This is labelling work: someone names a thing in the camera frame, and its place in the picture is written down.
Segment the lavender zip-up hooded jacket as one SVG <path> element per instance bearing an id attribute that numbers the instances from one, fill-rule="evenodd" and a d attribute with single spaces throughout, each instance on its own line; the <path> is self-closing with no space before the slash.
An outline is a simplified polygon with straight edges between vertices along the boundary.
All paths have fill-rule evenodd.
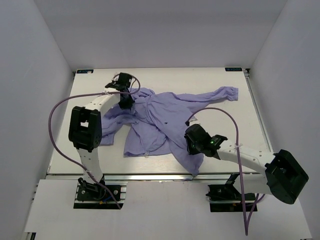
<path id="1" fill-rule="evenodd" d="M 203 163 L 202 153 L 190 155 L 184 138 L 185 122 L 196 111 L 223 100 L 238 100 L 239 90 L 222 86 L 201 94 L 175 94 L 142 87 L 132 95 L 134 104 L 121 109 L 115 104 L 101 120 L 102 146 L 111 146 L 114 136 L 123 125 L 130 125 L 123 155 L 125 157 L 159 156 L 173 154 L 178 163 L 196 176 Z"/>

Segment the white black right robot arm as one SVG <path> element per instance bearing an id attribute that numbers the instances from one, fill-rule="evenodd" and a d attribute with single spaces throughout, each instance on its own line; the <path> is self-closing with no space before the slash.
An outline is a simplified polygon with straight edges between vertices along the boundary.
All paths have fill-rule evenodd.
<path id="1" fill-rule="evenodd" d="M 292 205 L 309 180 L 309 176 L 287 150 L 278 153 L 237 146 L 222 135 L 210 136 L 199 124 L 189 126 L 184 134 L 191 155 L 229 161 L 247 167 L 255 174 L 233 174 L 225 187 L 226 195 L 236 200 L 243 193 L 272 195 Z"/>

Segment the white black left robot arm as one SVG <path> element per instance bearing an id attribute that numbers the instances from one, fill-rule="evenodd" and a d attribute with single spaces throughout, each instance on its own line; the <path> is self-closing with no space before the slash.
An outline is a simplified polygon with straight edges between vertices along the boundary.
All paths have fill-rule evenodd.
<path id="1" fill-rule="evenodd" d="M 129 109 L 134 101 L 129 86 L 107 84 L 103 93 L 84 106 L 75 106 L 71 111 L 68 139 L 76 148 L 83 170 L 83 183 L 88 193 L 99 200 L 105 196 L 106 187 L 100 184 L 102 173 L 98 147 L 102 141 L 102 117 L 114 106 Z"/>

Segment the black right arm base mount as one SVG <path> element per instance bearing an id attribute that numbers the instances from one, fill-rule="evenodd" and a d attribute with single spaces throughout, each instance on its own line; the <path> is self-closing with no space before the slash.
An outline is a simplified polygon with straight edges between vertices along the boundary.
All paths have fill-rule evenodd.
<path id="1" fill-rule="evenodd" d="M 243 211 L 241 191 L 234 187 L 239 173 L 233 173 L 224 184 L 208 185 L 205 195 L 211 213 L 240 213 Z"/>

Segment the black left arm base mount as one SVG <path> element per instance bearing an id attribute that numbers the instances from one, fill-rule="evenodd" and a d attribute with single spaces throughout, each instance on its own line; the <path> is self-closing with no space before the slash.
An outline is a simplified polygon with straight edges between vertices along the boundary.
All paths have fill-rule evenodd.
<path id="1" fill-rule="evenodd" d="M 120 210 L 126 197 L 126 186 L 111 184 L 106 185 L 103 180 L 100 183 L 109 191 L 96 183 L 88 183 L 80 177 L 77 183 L 74 197 L 74 209 L 86 210 Z"/>

